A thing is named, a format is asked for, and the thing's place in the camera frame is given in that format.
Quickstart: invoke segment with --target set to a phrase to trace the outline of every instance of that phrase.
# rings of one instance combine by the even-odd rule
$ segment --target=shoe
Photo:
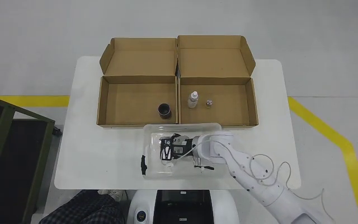
[[[122,200],[124,190],[98,190],[99,194],[108,194],[111,196],[116,202]]]

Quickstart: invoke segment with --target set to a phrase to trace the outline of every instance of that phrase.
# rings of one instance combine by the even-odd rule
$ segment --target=metal frame
[[[39,196],[39,191],[45,171],[45,166],[47,162],[47,157],[49,155],[50,145],[52,141],[52,132],[55,126],[55,121],[24,108],[9,104],[5,101],[0,100],[0,108],[2,108],[0,115],[0,156],[3,151],[4,144],[6,142],[11,123],[13,121],[13,116],[15,112],[25,114],[27,116],[33,117],[37,120],[47,122],[44,140],[41,145],[41,150],[39,154],[39,159],[37,161],[37,166],[32,180],[29,197],[27,199],[26,208],[23,213],[22,222],[26,223],[31,221],[31,216],[33,214],[37,198]]]

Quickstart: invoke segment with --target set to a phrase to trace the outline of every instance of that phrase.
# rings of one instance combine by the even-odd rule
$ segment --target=open cardboard box
[[[178,123],[176,45],[175,38],[111,39],[100,59],[98,125]],[[171,107],[171,119],[159,116],[162,103]]]
[[[255,60],[243,36],[179,36],[179,123],[258,125],[251,74]],[[190,109],[190,93],[199,102]],[[206,101],[212,100],[210,108]]]

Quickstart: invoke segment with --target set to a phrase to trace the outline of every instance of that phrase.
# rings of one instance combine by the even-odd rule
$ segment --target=dark cup
[[[160,104],[158,112],[163,119],[170,119],[172,117],[172,111],[170,110],[170,106],[168,104]]]

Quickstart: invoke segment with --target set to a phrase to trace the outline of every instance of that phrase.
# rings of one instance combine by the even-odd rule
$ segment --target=yellow floor line
[[[69,96],[0,96],[0,100],[17,106],[28,107],[66,107]],[[290,109],[314,129],[336,144],[343,153],[348,176],[358,205],[358,162],[353,144],[339,134],[319,117],[311,113],[294,98],[288,97]]]
[[[0,100],[16,106],[66,107],[69,96],[0,96]]]
[[[322,121],[319,117],[314,115],[302,104],[297,102],[294,98],[288,97],[290,109],[314,129],[328,138],[331,142],[337,145],[342,153],[346,163],[348,176],[352,185],[353,193],[358,205],[358,161],[353,144],[348,141],[344,136],[336,132],[328,124]]]

